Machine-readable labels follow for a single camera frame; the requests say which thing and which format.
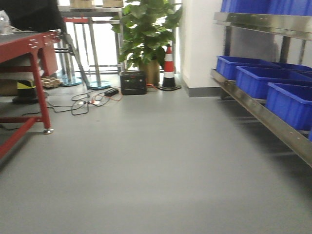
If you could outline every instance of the black cable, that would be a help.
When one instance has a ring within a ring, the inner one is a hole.
[[[94,103],[92,103],[90,100],[85,100],[86,98],[90,98],[90,95],[89,95],[89,94],[92,93],[92,92],[95,92],[95,91],[97,91],[97,90],[92,90],[92,91],[87,92],[87,93],[78,94],[78,95],[73,96],[73,97],[71,98],[71,101],[73,101],[74,103],[73,103],[71,106],[58,106],[58,105],[54,105],[54,104],[50,103],[49,101],[47,101],[47,104],[50,105],[50,106],[48,106],[47,108],[52,109],[54,113],[64,113],[64,112],[69,112],[69,111],[70,111],[71,114],[72,114],[73,116],[80,116],[80,115],[87,114],[87,113],[89,113],[90,105],[93,105],[93,106],[96,106],[96,107],[101,107],[101,106],[104,106],[106,103],[108,103],[109,100],[110,100],[108,97],[101,96],[101,95],[104,95],[105,92],[101,92],[101,93],[98,93],[98,94],[95,95],[95,96],[99,96],[99,99],[96,99],[96,97],[94,98],[94,101],[100,101],[100,102],[103,100],[103,98],[107,98],[107,100],[106,100],[104,103],[102,103],[102,104],[94,104]],[[86,97],[82,97],[82,98],[79,98],[79,99],[75,99],[75,97],[82,96],[82,95],[86,95]],[[58,107],[58,108],[70,108],[70,109],[63,110],[63,111],[57,111],[57,110],[55,109],[55,107]],[[86,108],[87,108],[87,110],[86,110],[85,112],[81,112],[81,113],[78,113],[78,114],[75,114],[75,113],[74,113],[74,111],[79,110],[79,109],[81,109],[81,108],[83,108],[83,107],[86,107]],[[41,111],[34,112],[34,113],[25,113],[25,114],[22,114],[21,116],[35,115],[35,114],[39,114],[39,113],[41,113]],[[17,129],[19,129],[19,127],[18,127],[18,128],[12,128],[12,129],[6,128],[6,127],[5,127],[4,125],[2,125],[2,124],[0,124],[0,128],[3,128],[3,129],[5,129],[5,130],[7,130],[7,131],[12,131],[12,130],[17,130]]]

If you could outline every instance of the plant pot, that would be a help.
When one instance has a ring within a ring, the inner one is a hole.
[[[160,70],[157,59],[152,60],[148,64],[141,63],[138,68],[140,71],[145,72],[147,84],[159,85]]]

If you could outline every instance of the portable power station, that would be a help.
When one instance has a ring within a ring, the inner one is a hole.
[[[141,71],[127,71],[119,73],[121,93],[123,95],[146,94],[145,73]]]

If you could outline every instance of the orange and white traffic cone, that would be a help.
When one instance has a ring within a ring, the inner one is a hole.
[[[164,91],[173,91],[173,90],[181,88],[181,85],[176,85],[175,65],[174,65],[170,45],[167,45],[165,65],[164,65],[164,79],[163,79],[162,85],[158,86],[158,88]]]

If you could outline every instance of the cardboard box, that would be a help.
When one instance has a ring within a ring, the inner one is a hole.
[[[17,80],[12,79],[0,79],[0,96],[17,96],[17,82]]]
[[[103,7],[123,7],[123,0],[103,0]]]
[[[71,8],[93,8],[94,0],[70,0]]]

